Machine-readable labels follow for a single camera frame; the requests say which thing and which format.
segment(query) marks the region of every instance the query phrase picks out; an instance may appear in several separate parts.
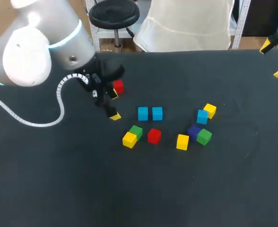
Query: black tabletop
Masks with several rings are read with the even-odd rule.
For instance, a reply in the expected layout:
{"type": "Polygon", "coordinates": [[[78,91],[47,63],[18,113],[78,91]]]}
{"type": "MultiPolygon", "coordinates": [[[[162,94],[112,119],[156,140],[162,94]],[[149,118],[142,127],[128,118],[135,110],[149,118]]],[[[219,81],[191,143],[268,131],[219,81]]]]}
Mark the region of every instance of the black tabletop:
{"type": "MultiPolygon", "coordinates": [[[[63,88],[64,120],[37,129],[0,108],[0,227],[278,227],[278,50],[104,54],[126,69],[126,92],[106,118],[77,81],[63,88]],[[176,150],[179,133],[206,103],[217,113],[204,147],[176,150]],[[138,122],[137,107],[162,106],[162,122],[138,122]],[[133,149],[122,137],[137,125],[133,149]],[[150,128],[162,131],[158,146],[150,128]]],[[[21,117],[59,115],[54,65],[32,88],[1,87],[21,117]]]]}

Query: white cable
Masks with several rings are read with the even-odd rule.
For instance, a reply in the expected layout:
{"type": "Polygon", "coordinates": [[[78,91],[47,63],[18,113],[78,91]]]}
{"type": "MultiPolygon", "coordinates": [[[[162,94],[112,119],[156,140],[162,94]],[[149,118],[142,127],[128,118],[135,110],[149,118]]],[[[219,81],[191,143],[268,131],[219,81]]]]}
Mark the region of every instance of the white cable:
{"type": "Polygon", "coordinates": [[[62,98],[61,98],[61,89],[63,87],[63,85],[70,79],[72,78],[80,78],[85,84],[88,84],[88,78],[84,75],[81,75],[81,74],[70,74],[68,75],[67,77],[64,77],[61,82],[59,83],[58,87],[57,87],[57,99],[58,99],[58,103],[59,103],[59,106],[60,106],[60,116],[59,118],[54,121],[54,122],[51,122],[51,123],[47,123],[47,124],[37,124],[37,123],[32,123],[32,122],[28,122],[28,121],[25,121],[24,119],[20,118],[18,115],[16,115],[8,106],[6,106],[2,101],[0,101],[0,106],[6,110],[13,118],[15,118],[17,121],[21,122],[22,124],[25,124],[25,125],[28,125],[28,126],[31,126],[31,127],[38,127],[38,128],[46,128],[46,127],[51,127],[51,126],[54,126],[56,124],[58,124],[60,121],[62,121],[63,117],[64,117],[64,114],[65,114],[65,110],[64,110],[64,104],[63,104],[63,101],[62,101],[62,98]]]}

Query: green cube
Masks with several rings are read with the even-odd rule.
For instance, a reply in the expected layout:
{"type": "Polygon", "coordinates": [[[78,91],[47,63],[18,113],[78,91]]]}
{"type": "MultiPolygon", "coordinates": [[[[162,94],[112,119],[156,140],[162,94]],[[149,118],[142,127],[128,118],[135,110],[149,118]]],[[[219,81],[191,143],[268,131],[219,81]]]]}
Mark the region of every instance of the green cube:
{"type": "Polygon", "coordinates": [[[137,135],[137,141],[139,141],[139,139],[142,137],[143,135],[143,129],[138,127],[138,126],[133,126],[131,127],[131,129],[129,130],[130,133],[137,135]]]}
{"type": "Polygon", "coordinates": [[[202,129],[201,132],[197,135],[197,142],[205,146],[210,141],[211,135],[211,132],[202,129]]]}

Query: black stool seat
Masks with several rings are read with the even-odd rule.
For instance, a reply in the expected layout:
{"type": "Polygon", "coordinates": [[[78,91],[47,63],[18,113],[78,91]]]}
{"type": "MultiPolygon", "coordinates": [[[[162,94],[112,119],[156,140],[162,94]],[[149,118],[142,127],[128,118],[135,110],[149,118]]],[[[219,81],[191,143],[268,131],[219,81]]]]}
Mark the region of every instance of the black stool seat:
{"type": "Polygon", "coordinates": [[[107,30],[133,25],[140,16],[138,6],[131,0],[105,0],[94,5],[89,12],[91,23],[107,30]]]}

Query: wooden block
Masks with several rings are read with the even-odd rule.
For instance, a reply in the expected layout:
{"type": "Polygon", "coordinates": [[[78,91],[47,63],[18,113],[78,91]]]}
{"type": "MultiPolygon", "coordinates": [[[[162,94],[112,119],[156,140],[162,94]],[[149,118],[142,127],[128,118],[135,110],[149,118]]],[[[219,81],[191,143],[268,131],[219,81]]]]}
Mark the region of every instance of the wooden block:
{"type": "Polygon", "coordinates": [[[153,107],[152,108],[152,120],[153,121],[162,121],[163,120],[162,107],[153,107]]]}
{"type": "Polygon", "coordinates": [[[211,136],[211,132],[202,129],[201,132],[197,135],[197,142],[205,146],[210,141],[211,136]]]}
{"type": "Polygon", "coordinates": [[[197,141],[197,136],[201,132],[202,129],[200,129],[197,126],[191,126],[187,130],[187,135],[189,136],[190,141],[196,142],[197,141]]]}
{"type": "Polygon", "coordinates": [[[216,112],[216,106],[207,103],[204,110],[208,112],[208,118],[212,119],[216,112]]]}
{"type": "Polygon", "coordinates": [[[177,140],[177,149],[187,150],[188,142],[189,142],[189,136],[180,134],[177,140]]]}
{"type": "Polygon", "coordinates": [[[118,94],[124,93],[124,84],[121,79],[114,81],[113,85],[114,85],[114,89],[118,94]]]}
{"type": "Polygon", "coordinates": [[[128,148],[133,148],[135,143],[137,142],[137,136],[128,132],[125,134],[122,141],[124,146],[128,148]]]}
{"type": "Polygon", "coordinates": [[[197,112],[197,123],[198,124],[207,124],[208,112],[205,110],[199,110],[197,112]]]}
{"type": "Polygon", "coordinates": [[[143,135],[143,129],[135,125],[131,127],[129,132],[137,136],[137,141],[139,141],[143,135]]]}
{"type": "Polygon", "coordinates": [[[157,145],[161,139],[162,132],[157,129],[151,129],[147,135],[148,142],[157,145]]]}
{"type": "Polygon", "coordinates": [[[138,121],[147,121],[147,120],[148,120],[148,107],[139,107],[138,121]]]}

